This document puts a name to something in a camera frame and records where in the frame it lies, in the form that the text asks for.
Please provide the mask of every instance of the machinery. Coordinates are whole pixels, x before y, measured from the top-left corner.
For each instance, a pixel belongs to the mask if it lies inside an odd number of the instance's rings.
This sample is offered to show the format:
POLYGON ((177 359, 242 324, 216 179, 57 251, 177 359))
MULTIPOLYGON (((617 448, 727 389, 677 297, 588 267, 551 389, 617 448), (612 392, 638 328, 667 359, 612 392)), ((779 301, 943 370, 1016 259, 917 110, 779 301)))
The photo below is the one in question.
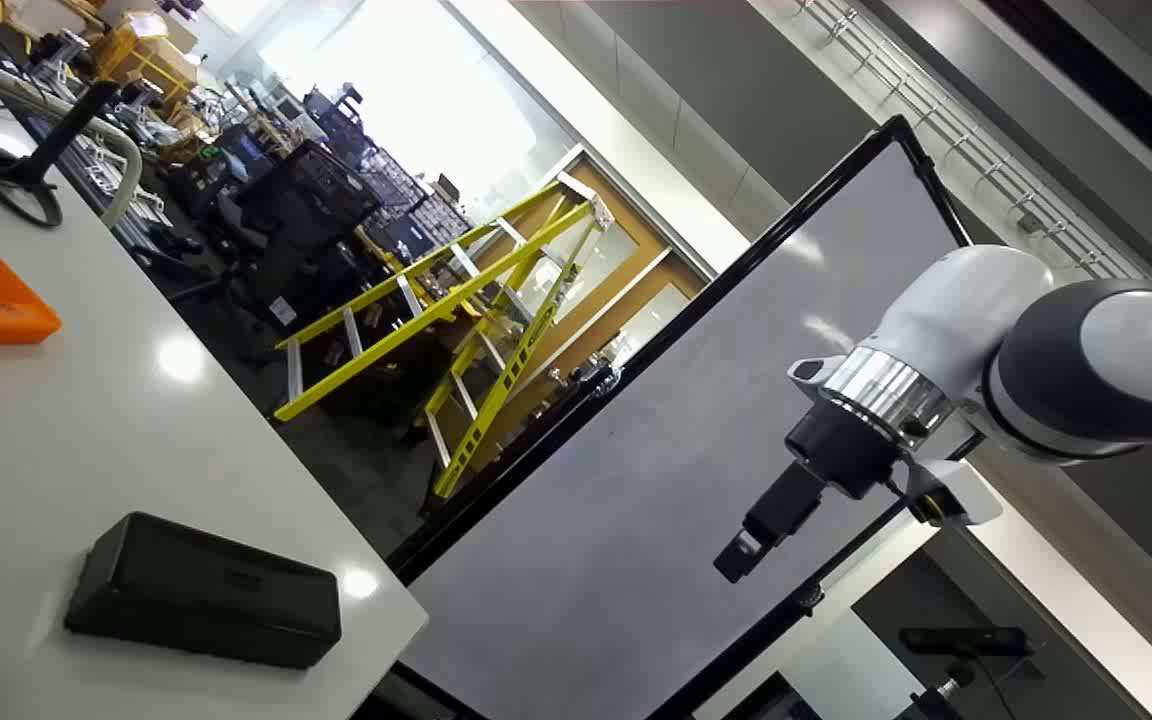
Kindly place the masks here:
POLYGON ((787 366, 813 397, 787 473, 747 509, 717 566, 737 584, 793 534, 831 485, 860 501, 908 468, 920 519, 994 519, 1002 503, 960 459, 917 459, 960 412, 1044 463, 1152 444, 1152 288, 1066 284, 1022 247, 932 264, 847 357, 787 366))
POLYGON ((60 100, 77 100, 71 85, 69 85, 69 62, 81 60, 87 52, 87 39, 81 31, 57 31, 57 34, 41 34, 31 49, 31 66, 28 75, 35 75, 52 97, 60 100))
MULTIPOLYGON (((0 91, 5 97, 21 97, 14 91, 23 78, 14 78, 0 73, 0 91)), ((64 211, 57 198, 57 186, 49 184, 52 163, 60 160, 60 150, 69 150, 77 144, 77 136, 104 110, 108 100, 130 97, 130 89, 95 78, 71 107, 57 102, 49 97, 31 97, 31 107, 49 107, 64 117, 57 118, 57 129, 41 141, 41 148, 31 157, 16 157, 7 148, 0 148, 0 202, 7 211, 16 211, 21 218, 35 225, 35 228, 60 228, 64 211)), ((133 202, 137 184, 130 184, 130 192, 122 186, 122 211, 133 202)))

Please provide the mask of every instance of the white panel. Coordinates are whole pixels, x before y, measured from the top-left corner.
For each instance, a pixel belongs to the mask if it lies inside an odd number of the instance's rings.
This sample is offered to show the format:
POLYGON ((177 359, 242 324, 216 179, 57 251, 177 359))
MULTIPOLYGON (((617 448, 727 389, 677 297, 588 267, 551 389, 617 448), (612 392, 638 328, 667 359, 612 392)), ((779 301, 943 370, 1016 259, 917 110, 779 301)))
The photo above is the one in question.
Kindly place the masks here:
POLYGON ((925 685, 889 651, 882 635, 858 614, 835 614, 800 660, 783 664, 779 676, 819 714, 867 720, 902 714, 925 685))
POLYGON ((688 307, 679 288, 659 288, 612 339, 617 362, 632 359, 667 319, 688 307))
POLYGON ((876 328, 950 247, 889 148, 416 580, 431 626, 403 660, 497 720, 659 708, 894 503, 830 493, 746 584, 712 566, 787 463, 787 359, 831 352, 819 319, 876 328))

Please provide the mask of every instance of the yellow staircase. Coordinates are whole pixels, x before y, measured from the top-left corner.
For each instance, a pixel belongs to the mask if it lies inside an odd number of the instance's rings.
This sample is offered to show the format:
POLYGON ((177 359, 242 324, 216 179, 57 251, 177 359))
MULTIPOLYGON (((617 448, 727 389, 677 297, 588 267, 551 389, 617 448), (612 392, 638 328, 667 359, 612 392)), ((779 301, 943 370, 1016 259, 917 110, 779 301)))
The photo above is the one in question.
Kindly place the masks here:
MULTIPOLYGON (((588 218, 580 240, 551 254, 561 264, 555 279, 541 297, 536 310, 530 310, 530 324, 515 324, 506 307, 507 297, 502 290, 492 307, 475 319, 475 328, 466 336, 466 342, 452 352, 452 366, 441 381, 441 389, 425 405, 425 428, 441 450, 441 473, 431 478, 431 501, 452 501, 475 463, 475 450, 486 436, 492 430, 497 415, 514 400, 515 382, 530 370, 530 359, 541 342, 541 336, 551 328, 555 310, 566 307, 566 297, 573 279, 580 277, 580 251, 591 240, 596 228, 609 228, 603 214, 588 218)), ((507 288, 523 288, 523 279, 536 272, 541 251, 530 264, 515 264, 507 288)))
MULTIPOLYGON (((523 331, 520 331, 514 352, 502 352, 502 346, 487 352, 492 359, 502 359, 502 366, 507 366, 515 359, 515 352, 530 346, 523 339, 534 336, 534 342, 536 342, 545 324, 555 310, 551 290, 545 297, 545 303, 536 310, 530 310, 515 301, 515 290, 530 284, 530 277, 536 272, 549 245, 555 245, 573 228, 596 225, 596 218, 603 218, 603 207, 596 202, 596 194, 584 184, 561 176, 555 184, 549 184, 536 194, 507 207, 502 218, 479 225, 479 228, 466 232, 461 240, 452 240, 452 245, 419 254, 416 264, 394 272, 388 279, 372 284, 356 301, 342 303, 335 310, 321 315, 315 324, 307 324, 297 336, 276 342, 287 357, 287 405, 276 409, 272 415, 285 422, 301 421, 307 409, 315 409, 321 400, 342 392, 349 381, 356 381, 367 366, 378 366, 381 359, 388 359, 395 346, 403 346, 419 331, 429 331, 445 319, 457 319, 457 315, 471 315, 467 336, 479 336, 475 342, 486 352, 492 342, 492 331, 506 328, 506 319, 520 324, 523 331), (394 331, 383 331, 381 339, 363 342, 362 319, 395 297, 400 297, 409 315, 394 331), (342 336, 342 331, 349 339, 349 359, 342 366, 325 370, 321 381, 307 381, 306 377, 306 346, 325 339, 325 336, 342 336)), ((471 352, 467 352, 467 342, 461 342, 452 352, 452 377, 457 377, 457 366, 466 370, 467 362, 471 362, 471 352)), ((497 415, 506 409, 506 400, 492 400, 492 392, 487 392, 487 400, 475 405, 475 422, 497 415)))

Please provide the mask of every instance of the robot end effector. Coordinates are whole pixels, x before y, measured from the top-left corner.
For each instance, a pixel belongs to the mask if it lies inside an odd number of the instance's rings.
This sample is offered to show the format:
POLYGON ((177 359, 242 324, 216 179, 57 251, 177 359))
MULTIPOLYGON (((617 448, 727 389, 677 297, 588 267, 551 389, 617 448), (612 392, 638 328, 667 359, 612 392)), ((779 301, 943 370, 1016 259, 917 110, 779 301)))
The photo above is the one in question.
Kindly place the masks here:
POLYGON ((787 370, 813 409, 787 430, 793 468, 747 509, 717 566, 737 584, 819 503, 866 496, 904 459, 911 496, 968 513, 954 463, 911 450, 960 409, 994 439, 1042 459, 1096 459, 1152 444, 1152 288, 1067 284, 1022 247, 960 247, 932 264, 847 357, 787 370))

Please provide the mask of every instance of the whiteboard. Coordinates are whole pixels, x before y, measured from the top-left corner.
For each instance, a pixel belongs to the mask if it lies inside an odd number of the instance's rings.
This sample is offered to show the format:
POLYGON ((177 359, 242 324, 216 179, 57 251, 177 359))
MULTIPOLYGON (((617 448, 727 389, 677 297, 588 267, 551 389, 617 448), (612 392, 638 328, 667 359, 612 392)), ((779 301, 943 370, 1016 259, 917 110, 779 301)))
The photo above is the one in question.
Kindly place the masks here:
POLYGON ((884 486, 825 493, 746 584, 712 566, 787 468, 807 400, 783 366, 847 352, 954 247, 908 150, 884 144, 413 584, 431 624, 403 664, 492 720, 656 713, 894 513, 884 486))

